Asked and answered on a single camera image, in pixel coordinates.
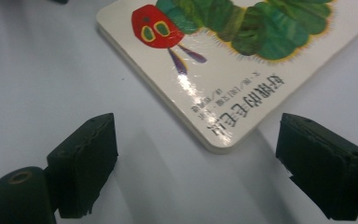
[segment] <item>screw hole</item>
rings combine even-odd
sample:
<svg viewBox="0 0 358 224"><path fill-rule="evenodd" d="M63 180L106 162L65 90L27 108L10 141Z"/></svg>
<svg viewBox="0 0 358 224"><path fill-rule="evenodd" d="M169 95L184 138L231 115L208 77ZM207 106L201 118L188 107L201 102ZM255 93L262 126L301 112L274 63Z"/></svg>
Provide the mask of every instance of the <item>screw hole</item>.
<svg viewBox="0 0 358 224"><path fill-rule="evenodd" d="M10 179L7 181L9 184L16 185L20 184L22 182L25 182L29 178L31 178L32 173L29 171L22 171L14 174L10 177Z"/></svg>

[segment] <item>white book cover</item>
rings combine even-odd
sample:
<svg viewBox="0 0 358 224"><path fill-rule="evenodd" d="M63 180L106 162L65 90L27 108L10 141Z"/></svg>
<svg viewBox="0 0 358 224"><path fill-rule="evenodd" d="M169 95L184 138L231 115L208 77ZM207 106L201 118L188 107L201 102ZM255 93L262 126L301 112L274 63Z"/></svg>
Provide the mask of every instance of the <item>white book cover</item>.
<svg viewBox="0 0 358 224"><path fill-rule="evenodd" d="M206 148L225 154L358 35L358 1L118 0L97 22Z"/></svg>

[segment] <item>the very hungry caterpillar book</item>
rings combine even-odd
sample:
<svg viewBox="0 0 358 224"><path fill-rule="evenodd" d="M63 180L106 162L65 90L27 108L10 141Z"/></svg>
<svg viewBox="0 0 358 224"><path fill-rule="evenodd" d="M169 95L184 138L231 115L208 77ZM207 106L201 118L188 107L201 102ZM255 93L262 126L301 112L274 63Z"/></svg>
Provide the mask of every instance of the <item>the very hungry caterpillar book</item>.
<svg viewBox="0 0 358 224"><path fill-rule="evenodd" d="M103 33L214 153L358 34L351 0L119 0Z"/></svg>

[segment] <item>caterpillar eye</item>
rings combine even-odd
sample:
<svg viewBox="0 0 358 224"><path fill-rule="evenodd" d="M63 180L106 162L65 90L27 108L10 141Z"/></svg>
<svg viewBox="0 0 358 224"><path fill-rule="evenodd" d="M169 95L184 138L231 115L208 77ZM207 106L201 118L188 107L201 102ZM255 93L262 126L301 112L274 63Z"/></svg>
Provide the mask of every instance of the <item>caterpillar eye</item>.
<svg viewBox="0 0 358 224"><path fill-rule="evenodd" d="M152 42L156 39L153 29L149 26L142 27L141 37L145 42Z"/></svg>
<svg viewBox="0 0 358 224"><path fill-rule="evenodd" d="M154 24L156 31L162 36L168 36L171 31L165 21L158 21Z"/></svg>

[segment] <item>book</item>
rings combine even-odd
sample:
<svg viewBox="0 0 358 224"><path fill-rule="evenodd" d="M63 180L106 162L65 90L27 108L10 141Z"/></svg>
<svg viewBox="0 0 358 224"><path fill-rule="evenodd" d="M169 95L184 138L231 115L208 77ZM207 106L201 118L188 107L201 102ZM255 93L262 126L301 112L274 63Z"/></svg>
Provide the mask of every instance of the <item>book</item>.
<svg viewBox="0 0 358 224"><path fill-rule="evenodd" d="M97 22L202 144L226 154L358 35L358 1L118 0Z"/></svg>

